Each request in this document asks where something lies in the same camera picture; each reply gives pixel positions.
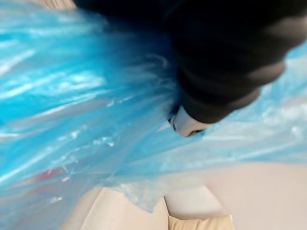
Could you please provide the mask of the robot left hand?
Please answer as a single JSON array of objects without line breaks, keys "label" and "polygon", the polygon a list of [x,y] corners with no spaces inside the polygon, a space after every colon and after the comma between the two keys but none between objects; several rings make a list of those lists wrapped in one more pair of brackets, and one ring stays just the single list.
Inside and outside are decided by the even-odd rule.
[{"label": "robot left hand", "polygon": [[189,137],[254,102],[307,38],[304,0],[77,0],[75,5],[166,32],[181,106],[171,119]]}]

